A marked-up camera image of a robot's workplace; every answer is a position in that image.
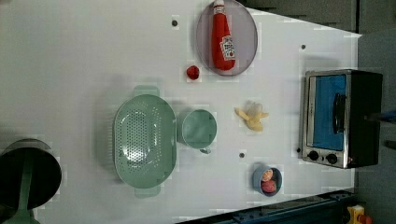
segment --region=green cup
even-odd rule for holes
[[[218,131],[215,117],[203,109],[183,113],[178,124],[177,141],[189,147],[200,149],[203,153],[210,153],[212,144]]]

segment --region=toaster oven door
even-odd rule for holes
[[[346,75],[309,78],[309,147],[344,149],[346,94]]]

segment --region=white tabletop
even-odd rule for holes
[[[203,66],[193,44],[210,0],[3,2],[0,147],[43,140],[64,173],[56,196],[35,211],[41,224],[172,223],[353,187],[354,170],[302,161],[296,148],[304,72],[356,68],[358,35],[250,10],[256,59],[241,76],[225,78]],[[193,64],[201,68],[198,82],[185,77]],[[112,121],[139,84],[156,85],[177,114],[205,108],[219,125],[210,155],[177,145],[174,172],[147,199],[120,181],[111,160]],[[233,112],[247,101],[270,114],[262,133]],[[251,187],[260,163],[283,174],[272,198]]]

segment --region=toaster oven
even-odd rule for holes
[[[378,163],[382,75],[337,70],[307,72],[303,160],[339,168]]]

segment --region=colander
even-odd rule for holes
[[[137,86],[134,98],[121,106],[114,121],[115,165],[120,178],[138,198],[157,195],[173,171],[176,116],[152,86]]]

